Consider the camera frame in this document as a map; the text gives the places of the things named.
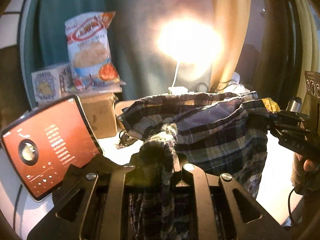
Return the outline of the gloved right hand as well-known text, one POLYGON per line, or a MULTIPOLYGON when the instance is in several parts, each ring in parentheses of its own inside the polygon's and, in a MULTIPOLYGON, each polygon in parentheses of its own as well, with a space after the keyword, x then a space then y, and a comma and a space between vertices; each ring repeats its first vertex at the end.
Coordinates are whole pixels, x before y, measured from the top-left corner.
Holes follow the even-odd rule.
POLYGON ((295 153, 291 182, 297 194, 304 195, 307 191, 319 192, 319 162, 295 153))

